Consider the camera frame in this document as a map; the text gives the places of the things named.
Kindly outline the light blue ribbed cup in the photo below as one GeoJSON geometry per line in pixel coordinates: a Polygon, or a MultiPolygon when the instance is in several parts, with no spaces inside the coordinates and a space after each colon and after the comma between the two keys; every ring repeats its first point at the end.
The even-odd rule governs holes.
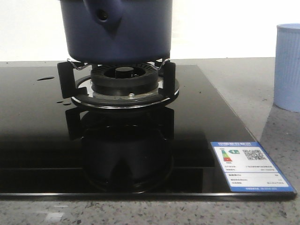
{"type": "Polygon", "coordinates": [[[300,111],[300,25],[277,26],[274,104],[292,112],[300,111]]]}

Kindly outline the black pot support grate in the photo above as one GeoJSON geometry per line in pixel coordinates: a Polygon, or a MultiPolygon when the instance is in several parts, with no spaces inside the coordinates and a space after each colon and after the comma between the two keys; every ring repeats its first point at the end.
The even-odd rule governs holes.
{"type": "Polygon", "coordinates": [[[154,90],[137,95],[130,93],[126,96],[111,96],[97,93],[92,89],[91,71],[102,65],[92,64],[90,74],[76,80],[74,70],[82,70],[89,67],[89,64],[72,62],[71,60],[58,63],[62,96],[63,98],[71,98],[76,105],[81,107],[108,110],[151,107],[153,105],[168,104],[175,100],[179,94],[175,63],[170,62],[169,59],[164,59],[148,62],[148,64],[158,71],[158,86],[154,90]]]}

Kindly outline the dark blue cooking pot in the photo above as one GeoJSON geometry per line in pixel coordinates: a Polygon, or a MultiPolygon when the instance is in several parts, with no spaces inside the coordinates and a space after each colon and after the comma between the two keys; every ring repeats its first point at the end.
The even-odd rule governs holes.
{"type": "Polygon", "coordinates": [[[60,1],[69,55],[80,62],[127,64],[170,56],[171,0],[60,1]]]}

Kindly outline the black glass gas cooktop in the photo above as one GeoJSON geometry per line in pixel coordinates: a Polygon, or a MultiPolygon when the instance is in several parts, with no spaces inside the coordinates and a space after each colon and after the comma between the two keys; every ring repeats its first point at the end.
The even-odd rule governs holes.
{"type": "Polygon", "coordinates": [[[86,111],[56,67],[0,69],[1,199],[293,199],[233,192],[211,142],[258,142],[195,65],[167,106],[86,111]]]}

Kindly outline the blue white energy label sticker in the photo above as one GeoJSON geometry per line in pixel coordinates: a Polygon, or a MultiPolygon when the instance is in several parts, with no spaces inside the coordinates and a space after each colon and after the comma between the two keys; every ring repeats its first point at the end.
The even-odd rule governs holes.
{"type": "Polygon", "coordinates": [[[294,192],[258,142],[211,142],[233,192],[294,192]]]}

